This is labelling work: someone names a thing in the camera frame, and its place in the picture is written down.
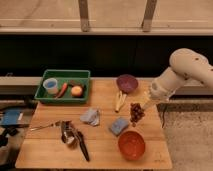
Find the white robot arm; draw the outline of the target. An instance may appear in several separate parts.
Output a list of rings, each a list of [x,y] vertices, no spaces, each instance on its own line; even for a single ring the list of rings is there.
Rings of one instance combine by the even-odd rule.
[[[213,65],[205,56],[191,49],[175,50],[169,58],[169,67],[142,94],[142,109],[168,100],[191,79],[213,89]]]

